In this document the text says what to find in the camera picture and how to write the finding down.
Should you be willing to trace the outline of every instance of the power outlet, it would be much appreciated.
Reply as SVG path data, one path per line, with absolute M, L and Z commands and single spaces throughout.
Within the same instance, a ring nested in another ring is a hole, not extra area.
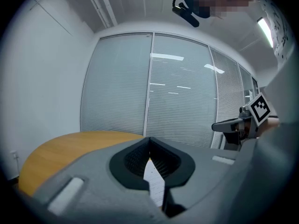
M 13 156 L 14 159 L 17 159 L 19 158 L 19 155 L 18 155 L 18 152 L 13 150 L 13 151 L 10 151 L 10 154 Z

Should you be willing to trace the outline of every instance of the round table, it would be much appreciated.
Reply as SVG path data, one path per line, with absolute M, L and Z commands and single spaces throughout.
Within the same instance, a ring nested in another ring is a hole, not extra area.
M 89 131 L 66 134 L 49 140 L 26 159 L 19 178 L 19 189 L 32 196 L 49 177 L 76 158 L 96 149 L 143 138 L 118 131 Z

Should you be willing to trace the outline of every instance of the wooden table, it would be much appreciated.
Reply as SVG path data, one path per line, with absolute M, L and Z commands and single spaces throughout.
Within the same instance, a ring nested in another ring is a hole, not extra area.
M 143 136 L 117 131 L 89 131 L 63 135 L 45 142 L 26 159 L 19 178 L 19 189 L 32 196 L 49 177 L 76 158 L 96 149 Z

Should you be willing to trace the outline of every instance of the ceiling pipe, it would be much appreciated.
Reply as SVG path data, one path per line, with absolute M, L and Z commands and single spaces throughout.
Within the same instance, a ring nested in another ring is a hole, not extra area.
M 103 0 L 103 1 L 105 3 L 106 9 L 107 9 L 107 11 L 109 13 L 109 16 L 111 18 L 111 21 L 112 21 L 113 25 L 116 26 L 117 25 L 117 21 L 116 21 L 116 18 L 115 18 L 115 15 L 113 13 L 113 10 L 112 10 L 112 7 L 110 5 L 109 0 Z
M 105 11 L 103 10 L 100 1 L 99 0 L 90 0 L 95 8 L 95 10 L 97 11 L 102 23 L 104 24 L 105 28 L 109 28 L 111 27 L 110 21 L 105 13 Z

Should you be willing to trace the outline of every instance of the ceiling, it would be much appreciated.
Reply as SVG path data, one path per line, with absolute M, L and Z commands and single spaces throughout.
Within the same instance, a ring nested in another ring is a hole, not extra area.
M 103 0 L 99 1 L 110 19 Z M 79 13 L 94 32 L 105 29 L 90 0 L 71 0 L 71 2 L 77 10 L 80 10 Z M 109 0 L 109 2 L 118 24 L 126 21 L 155 19 L 190 26 L 171 11 L 172 0 Z M 196 17 L 200 22 L 197 29 L 239 51 L 258 72 L 277 66 L 273 49 L 257 24 L 260 17 L 266 17 L 266 13 L 259 2 L 253 2 L 248 7 L 240 7 L 238 11 L 228 12 L 221 18 Z

